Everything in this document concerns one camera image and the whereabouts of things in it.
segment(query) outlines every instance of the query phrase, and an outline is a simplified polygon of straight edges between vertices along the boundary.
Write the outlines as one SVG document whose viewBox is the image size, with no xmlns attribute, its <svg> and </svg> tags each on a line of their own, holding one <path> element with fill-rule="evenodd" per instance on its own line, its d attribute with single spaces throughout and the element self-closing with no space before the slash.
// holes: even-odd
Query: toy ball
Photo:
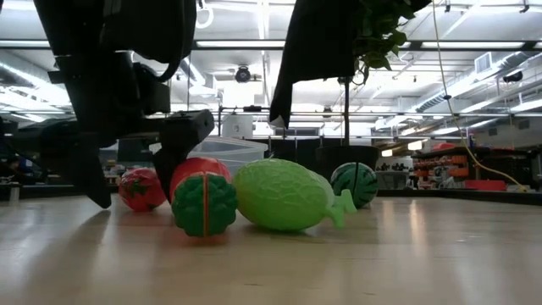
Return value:
<svg viewBox="0 0 542 305">
<path fill-rule="evenodd" d="M 304 230 L 325 217 L 343 227 L 344 212 L 356 210 L 348 190 L 336 197 L 324 177 L 286 160 L 249 163 L 239 169 L 233 183 L 241 214 L 271 230 Z"/>
<path fill-rule="evenodd" d="M 151 212 L 166 201 L 154 169 L 139 168 L 125 172 L 120 178 L 119 195 L 134 212 Z"/>
<path fill-rule="evenodd" d="M 170 185 L 175 224 L 188 236 L 222 234 L 235 221 L 237 199 L 228 168 L 213 158 L 189 158 Z"/>
<path fill-rule="evenodd" d="M 350 190 L 356 208 L 368 205 L 379 191 L 376 174 L 363 163 L 342 164 L 331 175 L 331 185 L 335 195 Z"/>
</svg>

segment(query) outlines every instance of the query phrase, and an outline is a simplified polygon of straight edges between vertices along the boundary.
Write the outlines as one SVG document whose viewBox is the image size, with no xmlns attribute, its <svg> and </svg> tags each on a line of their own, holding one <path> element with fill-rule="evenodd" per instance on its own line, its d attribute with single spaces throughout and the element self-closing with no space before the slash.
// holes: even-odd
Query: green striped ball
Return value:
<svg viewBox="0 0 542 305">
<path fill-rule="evenodd" d="M 336 196 L 342 190 L 350 190 L 356 208 L 369 204 L 379 191 L 374 171 L 363 163 L 342 164 L 331 175 L 331 186 Z"/>
</svg>

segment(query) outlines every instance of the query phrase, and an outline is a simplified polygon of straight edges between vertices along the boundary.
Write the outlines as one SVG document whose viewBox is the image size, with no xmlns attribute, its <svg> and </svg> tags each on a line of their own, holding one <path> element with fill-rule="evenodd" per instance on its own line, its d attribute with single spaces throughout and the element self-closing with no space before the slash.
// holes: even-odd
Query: wooden floor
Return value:
<svg viewBox="0 0 542 305">
<path fill-rule="evenodd" d="M 198 246 L 163 205 L 84 197 L 0 207 L 0 304 L 540 304 L 542 208 L 378 198 L 305 235 L 239 218 Z"/>
</svg>

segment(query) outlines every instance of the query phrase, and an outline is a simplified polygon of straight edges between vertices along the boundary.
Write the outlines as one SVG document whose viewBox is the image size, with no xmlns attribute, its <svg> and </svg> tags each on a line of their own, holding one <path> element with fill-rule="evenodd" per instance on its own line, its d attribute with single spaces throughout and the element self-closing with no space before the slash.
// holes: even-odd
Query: white bin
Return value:
<svg viewBox="0 0 542 305">
<path fill-rule="evenodd" d="M 149 149 L 156 153 L 160 147 L 160 143 L 157 143 L 152 144 Z M 226 164 L 230 169 L 230 173 L 235 175 L 241 166 L 263 159 L 263 153 L 266 150 L 268 150 L 267 144 L 208 136 L 188 154 L 188 157 L 216 158 Z"/>
</svg>

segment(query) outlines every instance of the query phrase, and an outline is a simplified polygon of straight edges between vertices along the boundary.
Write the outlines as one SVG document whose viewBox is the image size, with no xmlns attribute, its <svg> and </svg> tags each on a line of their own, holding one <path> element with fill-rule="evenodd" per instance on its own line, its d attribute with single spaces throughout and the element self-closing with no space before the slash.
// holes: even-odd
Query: green football-shaped toy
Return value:
<svg viewBox="0 0 542 305">
<path fill-rule="evenodd" d="M 247 164 L 239 169 L 233 184 L 241 214 L 272 230 L 304 230 L 325 217 L 341 228 L 344 213 L 356 211 L 348 190 L 336 197 L 324 177 L 286 160 Z"/>
<path fill-rule="evenodd" d="M 363 163 L 347 163 L 338 167 L 331 175 L 335 195 L 350 190 L 356 208 L 369 204 L 379 191 L 374 171 Z"/>
</svg>

